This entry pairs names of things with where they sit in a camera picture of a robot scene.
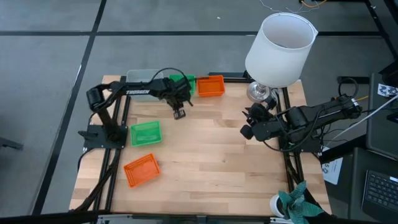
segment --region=orange basket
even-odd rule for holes
[[[125,165],[124,172],[129,186],[133,188],[158,176],[160,169],[151,153]]]
[[[197,79],[198,94],[201,97],[221,96],[225,92],[224,77],[211,75],[209,78]]]

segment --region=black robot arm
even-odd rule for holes
[[[290,147],[283,146],[282,152],[319,152],[317,129],[341,119],[358,118],[362,112],[362,107],[346,95],[316,106],[293,107],[276,115],[258,103],[246,109],[249,125],[242,127],[243,136],[247,139],[254,136],[258,141],[282,137]]]
[[[103,90],[111,92],[107,99],[104,98]],[[103,125],[89,127],[87,131],[79,131],[79,134],[87,142],[85,147],[93,145],[89,142],[95,142],[96,147],[113,146],[114,144],[112,143],[124,145],[126,138],[125,127],[119,126],[116,120],[111,118],[107,110],[121,96],[152,95],[160,100],[165,100],[174,110],[174,118],[180,119],[185,117],[185,112],[181,109],[183,108],[183,102],[187,101],[192,106],[190,90],[191,86],[185,76],[176,82],[169,78],[160,78],[153,79],[147,83],[111,82],[91,88],[86,92],[88,104],[90,110],[98,114]]]

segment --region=white lampshade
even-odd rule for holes
[[[306,19],[276,13],[261,28],[246,57],[246,70],[261,85],[278,88],[296,82],[318,31]]]

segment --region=white paper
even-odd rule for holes
[[[324,147],[322,152],[327,150],[329,150],[329,148]],[[339,158],[326,164],[322,164],[323,179],[331,184],[337,185],[342,163],[343,158]]]
[[[381,96],[395,96],[398,93],[398,89],[379,83],[379,88],[377,88],[377,93]]]

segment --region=green basket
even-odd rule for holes
[[[132,125],[130,134],[132,146],[145,146],[162,141],[162,131],[158,121]]]
[[[186,76],[189,81],[189,84],[191,85],[191,90],[189,91],[189,93],[191,93],[191,96],[193,96],[193,94],[195,93],[195,76],[194,75],[186,75]],[[182,78],[183,78],[182,75],[170,75],[169,76],[169,79],[174,80],[174,81],[178,81]]]

